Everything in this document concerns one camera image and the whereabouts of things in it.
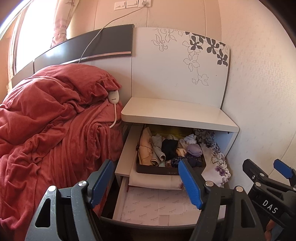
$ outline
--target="silver bolt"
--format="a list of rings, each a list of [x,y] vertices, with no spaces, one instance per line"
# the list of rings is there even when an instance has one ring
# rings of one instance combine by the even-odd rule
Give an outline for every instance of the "silver bolt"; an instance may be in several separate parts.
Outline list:
[[[87,181],[80,181],[78,183],[79,186],[84,187],[87,184]]]
[[[207,187],[212,187],[212,186],[214,185],[214,183],[213,183],[212,181],[206,181],[206,182],[205,182],[205,185],[206,185]]]
[[[236,190],[237,190],[238,192],[242,192],[244,189],[243,189],[241,186],[237,186],[237,187],[236,187]]]
[[[47,190],[53,192],[56,189],[56,186],[50,186]]]

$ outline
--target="blanket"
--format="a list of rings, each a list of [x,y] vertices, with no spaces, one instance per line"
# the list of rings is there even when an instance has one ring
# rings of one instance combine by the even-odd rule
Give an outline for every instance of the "blanket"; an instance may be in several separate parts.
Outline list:
[[[85,64],[46,67],[21,81],[0,105],[0,224],[25,239],[50,185],[85,180],[123,148],[122,105],[107,100],[120,84]]]

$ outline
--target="shelf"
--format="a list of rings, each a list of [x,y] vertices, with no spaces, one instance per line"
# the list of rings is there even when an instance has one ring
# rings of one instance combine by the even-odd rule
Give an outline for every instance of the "shelf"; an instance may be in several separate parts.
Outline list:
[[[239,131],[217,107],[165,99],[131,97],[121,112],[121,119],[131,123]]]

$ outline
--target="power socket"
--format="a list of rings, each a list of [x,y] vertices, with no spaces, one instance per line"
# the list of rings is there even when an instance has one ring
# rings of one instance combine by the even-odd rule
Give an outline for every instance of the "power socket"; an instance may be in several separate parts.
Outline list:
[[[151,7],[151,0],[139,0],[139,5],[138,5],[138,7],[144,7],[144,6],[142,5],[143,2],[146,3],[146,6],[145,6],[145,7]]]

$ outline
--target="textured wallpaper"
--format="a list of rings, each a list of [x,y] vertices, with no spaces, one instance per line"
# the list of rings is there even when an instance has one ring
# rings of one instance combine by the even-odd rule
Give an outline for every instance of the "textured wallpaper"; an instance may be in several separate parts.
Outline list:
[[[222,41],[231,49],[222,110],[240,128],[227,155],[230,186],[242,185],[248,191],[252,182],[242,171],[245,159],[267,174],[276,158],[294,163],[296,49],[277,18],[258,0],[219,0],[219,7]],[[271,177],[279,178],[276,171]]]

